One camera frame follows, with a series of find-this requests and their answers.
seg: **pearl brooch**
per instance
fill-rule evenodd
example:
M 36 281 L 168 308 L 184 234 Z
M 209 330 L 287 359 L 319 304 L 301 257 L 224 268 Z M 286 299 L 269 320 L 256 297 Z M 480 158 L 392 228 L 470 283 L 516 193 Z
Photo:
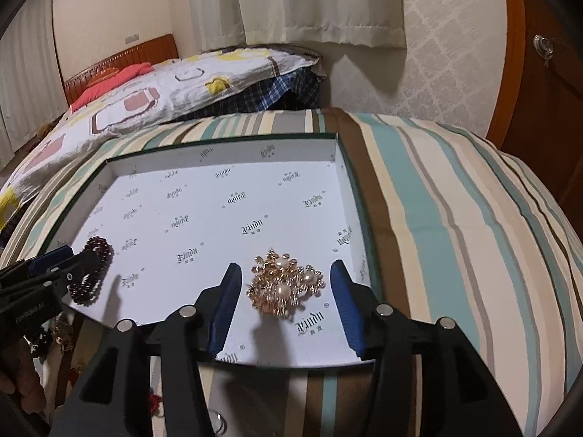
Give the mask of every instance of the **pearl brooch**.
M 258 256 L 255 262 L 251 268 L 255 277 L 247 284 L 247 297 L 263 314 L 291 318 L 300 301 L 320 296 L 320 289 L 325 287 L 321 271 L 311 265 L 298 266 L 288 253 L 279 256 L 270 249 L 265 258 Z

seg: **bed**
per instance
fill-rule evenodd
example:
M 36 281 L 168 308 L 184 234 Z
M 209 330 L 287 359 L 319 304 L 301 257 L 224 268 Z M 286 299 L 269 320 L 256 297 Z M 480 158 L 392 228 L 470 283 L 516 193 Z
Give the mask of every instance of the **bed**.
M 0 248 L 45 182 L 108 139 L 171 121 L 318 104 L 323 73 L 314 52 L 233 48 L 187 59 L 177 56 L 172 35 L 166 35 L 104 59 L 65 81 L 71 107 L 0 191 Z M 154 71 L 74 111 L 97 74 L 143 62 L 153 64 Z
M 417 320 L 454 318 L 525 436 L 537 435 L 581 368 L 583 246 L 524 163 L 464 129 L 340 109 L 147 127 L 109 139 L 53 175 L 0 267 L 41 253 L 85 180 L 114 155 L 212 138 L 318 132 L 337 133 L 345 146 L 370 219 L 385 300 Z M 75 348 L 61 355 L 53 347 L 41 370 L 49 420 L 107 335 L 81 315 L 69 319 Z M 209 408 L 224 416 L 229 436 L 354 436 L 367 414 L 371 367 L 287 372 L 209 365 L 201 377 Z M 151 379 L 160 394 L 157 360 Z M 163 435 L 163 405 L 152 422 L 154 435 Z

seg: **patterned wallpaper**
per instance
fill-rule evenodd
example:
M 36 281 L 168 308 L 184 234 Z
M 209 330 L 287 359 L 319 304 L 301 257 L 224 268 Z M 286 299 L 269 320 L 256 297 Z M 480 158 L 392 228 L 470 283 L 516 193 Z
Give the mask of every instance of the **patterned wallpaper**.
M 486 135 L 504 66 L 506 1 L 403 1 L 407 51 L 306 45 L 324 55 L 324 102 Z

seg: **wall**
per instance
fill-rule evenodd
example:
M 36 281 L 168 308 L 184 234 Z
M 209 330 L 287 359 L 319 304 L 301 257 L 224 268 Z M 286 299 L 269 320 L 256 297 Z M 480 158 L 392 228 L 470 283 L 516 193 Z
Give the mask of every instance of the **wall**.
M 485 136 L 500 89 L 506 0 L 403 0 L 407 50 L 302 43 L 324 56 L 325 105 Z
M 53 0 L 53 21 L 64 80 L 112 54 L 172 32 L 168 0 Z M 139 34 L 139 40 L 126 45 L 126 37 L 133 34 Z
M 170 5 L 170 20 L 172 34 L 181 58 L 197 54 L 194 38 L 194 27 L 188 0 L 168 0 Z

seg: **electrical outlet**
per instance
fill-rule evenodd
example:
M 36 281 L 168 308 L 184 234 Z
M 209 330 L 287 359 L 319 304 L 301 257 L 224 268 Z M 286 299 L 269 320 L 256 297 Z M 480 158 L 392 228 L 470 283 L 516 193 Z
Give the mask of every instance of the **electrical outlet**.
M 125 39 L 125 43 L 126 44 L 130 44 L 131 42 L 137 41 L 139 38 L 140 38 L 140 35 L 139 34 L 133 34 L 131 36 L 128 36 Z

